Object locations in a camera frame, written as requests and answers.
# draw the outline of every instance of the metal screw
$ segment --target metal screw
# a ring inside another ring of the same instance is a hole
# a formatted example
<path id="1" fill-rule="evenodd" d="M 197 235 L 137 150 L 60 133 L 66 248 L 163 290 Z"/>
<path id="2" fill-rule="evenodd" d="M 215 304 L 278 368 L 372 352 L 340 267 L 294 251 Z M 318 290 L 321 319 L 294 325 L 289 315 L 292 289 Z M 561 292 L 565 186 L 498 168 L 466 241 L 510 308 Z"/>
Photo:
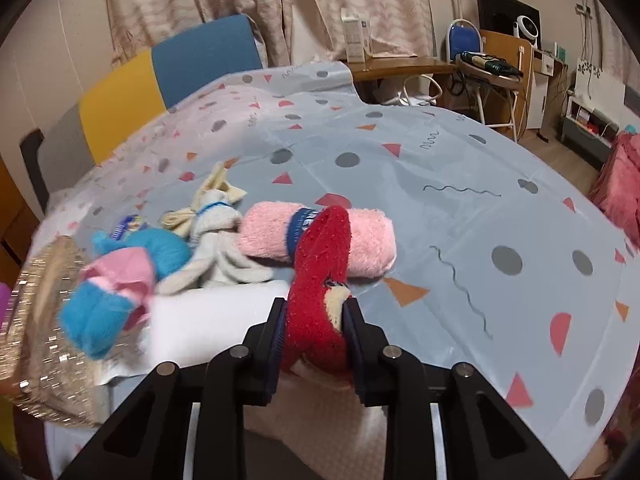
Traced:
<path id="1" fill-rule="evenodd" d="M 229 353 L 231 354 L 231 357 L 240 359 L 242 357 L 245 357 L 246 355 L 249 355 L 249 349 L 244 345 L 236 345 L 229 351 Z"/>
<path id="2" fill-rule="evenodd" d="M 156 372 L 158 375 L 171 375 L 174 373 L 175 365 L 169 361 L 165 361 L 164 363 L 160 363 L 158 368 L 156 368 Z"/>
<path id="3" fill-rule="evenodd" d="M 397 359 L 402 355 L 402 349 L 395 345 L 387 345 L 382 349 L 382 353 L 389 359 Z"/>
<path id="4" fill-rule="evenodd" d="M 458 363 L 456 365 L 456 373 L 462 377 L 471 377 L 474 371 L 475 368 L 469 363 Z"/>

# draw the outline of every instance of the blue label band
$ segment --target blue label band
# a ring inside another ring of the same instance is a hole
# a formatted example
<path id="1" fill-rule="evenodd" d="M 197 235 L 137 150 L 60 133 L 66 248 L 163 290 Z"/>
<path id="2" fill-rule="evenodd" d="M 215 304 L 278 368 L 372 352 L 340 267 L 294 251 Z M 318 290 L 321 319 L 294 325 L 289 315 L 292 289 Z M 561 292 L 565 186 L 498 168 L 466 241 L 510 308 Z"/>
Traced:
<path id="1" fill-rule="evenodd" d="M 302 238 L 302 233 L 309 228 L 311 222 L 314 221 L 319 213 L 320 211 L 317 209 L 303 207 L 298 209 L 291 217 L 291 222 L 289 222 L 289 228 L 287 229 L 287 253 L 289 253 L 291 261 L 296 255 L 296 247 L 300 238 Z"/>
<path id="2" fill-rule="evenodd" d="M 148 227 L 145 218 L 140 215 L 125 216 L 122 221 L 116 225 L 110 235 L 113 240 L 124 240 L 129 234 L 135 231 L 142 231 Z"/>
<path id="3" fill-rule="evenodd" d="M 230 206 L 228 203 L 226 202 L 214 202 L 213 204 L 207 204 L 206 206 L 204 206 L 203 208 L 201 208 L 197 213 L 196 216 L 200 216 L 204 213 L 206 213 L 209 209 L 211 209 L 212 207 L 215 207 L 217 205 L 226 205 L 227 207 L 233 207 Z"/>

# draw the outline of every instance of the pink blanket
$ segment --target pink blanket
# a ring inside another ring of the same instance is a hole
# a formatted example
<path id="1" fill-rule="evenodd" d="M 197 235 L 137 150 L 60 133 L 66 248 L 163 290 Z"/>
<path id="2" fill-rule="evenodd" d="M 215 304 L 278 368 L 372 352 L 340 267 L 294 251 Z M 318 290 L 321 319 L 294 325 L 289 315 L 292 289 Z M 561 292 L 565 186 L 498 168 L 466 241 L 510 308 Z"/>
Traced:
<path id="1" fill-rule="evenodd" d="M 616 137 L 589 199 L 640 247 L 640 136 Z"/>

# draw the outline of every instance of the white pillow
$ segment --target white pillow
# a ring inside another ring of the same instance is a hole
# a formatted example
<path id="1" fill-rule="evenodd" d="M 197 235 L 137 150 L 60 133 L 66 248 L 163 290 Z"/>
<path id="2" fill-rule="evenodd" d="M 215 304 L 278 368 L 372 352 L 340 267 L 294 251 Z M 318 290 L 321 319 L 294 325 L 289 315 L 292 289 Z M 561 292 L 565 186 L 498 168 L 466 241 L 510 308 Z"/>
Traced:
<path id="1" fill-rule="evenodd" d="M 286 298 L 282 280 L 186 290 L 155 296 L 150 305 L 147 357 L 152 366 L 208 363 L 240 344 L 249 327 L 267 321 L 275 298 Z"/>

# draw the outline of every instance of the purple object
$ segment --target purple object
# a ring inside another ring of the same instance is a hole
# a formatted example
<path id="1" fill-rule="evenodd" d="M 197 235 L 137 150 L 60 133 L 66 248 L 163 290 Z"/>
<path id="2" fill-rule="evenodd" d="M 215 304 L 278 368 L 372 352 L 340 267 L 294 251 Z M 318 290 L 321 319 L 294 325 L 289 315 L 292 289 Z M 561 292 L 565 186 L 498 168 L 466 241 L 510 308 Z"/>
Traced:
<path id="1" fill-rule="evenodd" d="M 5 283 L 0 283 L 0 325 L 4 321 L 9 298 L 11 298 L 11 289 Z"/>

